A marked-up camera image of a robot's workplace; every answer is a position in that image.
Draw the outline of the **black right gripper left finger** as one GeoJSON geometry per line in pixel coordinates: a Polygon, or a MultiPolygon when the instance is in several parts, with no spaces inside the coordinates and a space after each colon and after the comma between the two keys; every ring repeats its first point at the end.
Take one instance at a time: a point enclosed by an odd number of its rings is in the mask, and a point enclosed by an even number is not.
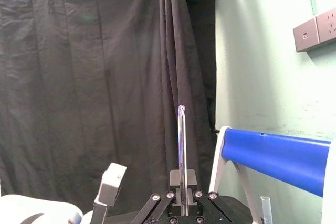
{"type": "Polygon", "coordinates": [[[178,170],[170,171],[170,189],[163,195],[153,193],[131,223],[179,223],[181,191],[178,170]]]}

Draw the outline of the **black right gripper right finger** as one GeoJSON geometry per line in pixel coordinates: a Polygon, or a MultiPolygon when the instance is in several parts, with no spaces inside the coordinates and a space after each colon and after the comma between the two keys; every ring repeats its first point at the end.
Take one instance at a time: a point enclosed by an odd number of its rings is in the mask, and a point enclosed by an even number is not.
{"type": "Polygon", "coordinates": [[[187,171],[187,204],[189,216],[196,223],[234,223],[232,211],[215,192],[203,193],[197,189],[194,170],[187,171]]]}

